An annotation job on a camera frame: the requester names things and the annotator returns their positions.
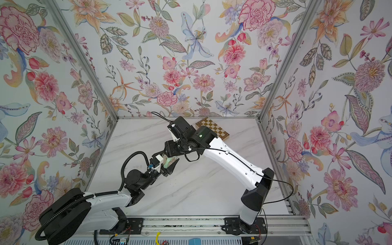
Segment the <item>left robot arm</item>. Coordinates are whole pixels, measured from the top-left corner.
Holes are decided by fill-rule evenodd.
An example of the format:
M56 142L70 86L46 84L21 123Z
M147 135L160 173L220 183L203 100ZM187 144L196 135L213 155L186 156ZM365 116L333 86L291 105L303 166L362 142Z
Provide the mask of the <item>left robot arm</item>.
M35 240L59 245L73 235L95 230L122 233L131 227L123 208L136 205L144 196L143 190L160 176L173 173L177 157L160 161L158 169L145 173L137 169L123 175L122 190L89 194L73 188L39 216L41 227Z

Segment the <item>blue small box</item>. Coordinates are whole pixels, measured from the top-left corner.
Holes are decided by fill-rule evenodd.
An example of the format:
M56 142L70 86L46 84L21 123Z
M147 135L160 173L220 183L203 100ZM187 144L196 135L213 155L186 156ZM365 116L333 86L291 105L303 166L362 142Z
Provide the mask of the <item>blue small box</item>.
M202 240L200 238L191 238L188 241L188 245L202 245Z

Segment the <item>wooden folding chess board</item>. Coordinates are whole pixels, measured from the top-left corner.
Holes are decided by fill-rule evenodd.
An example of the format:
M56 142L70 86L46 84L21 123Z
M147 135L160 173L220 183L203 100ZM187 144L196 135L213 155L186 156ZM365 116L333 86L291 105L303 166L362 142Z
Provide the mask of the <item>wooden folding chess board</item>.
M221 126L219 126L209 117L205 117L202 120L196 122L196 126L197 128L201 126L206 126L207 128L211 129L214 133L216 133L217 136L221 138L223 141L227 140L230 136L230 134L227 131L225 131Z

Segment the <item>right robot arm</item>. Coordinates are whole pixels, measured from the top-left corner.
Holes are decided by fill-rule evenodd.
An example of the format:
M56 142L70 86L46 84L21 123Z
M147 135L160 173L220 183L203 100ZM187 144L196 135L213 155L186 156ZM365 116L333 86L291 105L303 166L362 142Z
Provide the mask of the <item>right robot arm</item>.
M181 116L164 120L168 122L167 128L173 138L165 142L164 154L167 157L187 157L196 152L199 157L203 155L231 173L245 187L241 197L240 223L253 225L271 189L275 172L250 163L206 126L195 129Z

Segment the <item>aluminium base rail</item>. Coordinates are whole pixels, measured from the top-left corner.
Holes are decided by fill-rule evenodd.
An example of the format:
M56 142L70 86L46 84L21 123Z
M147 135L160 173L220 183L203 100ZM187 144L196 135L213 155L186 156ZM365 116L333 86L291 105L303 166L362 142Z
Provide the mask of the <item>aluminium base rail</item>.
M224 236L222 230L226 218L238 218L237 215L191 215L191 216L128 216L142 219L138 236L151 237L157 232L163 236ZM263 219L260 225L268 236L311 236L308 221L295 215L259 215Z

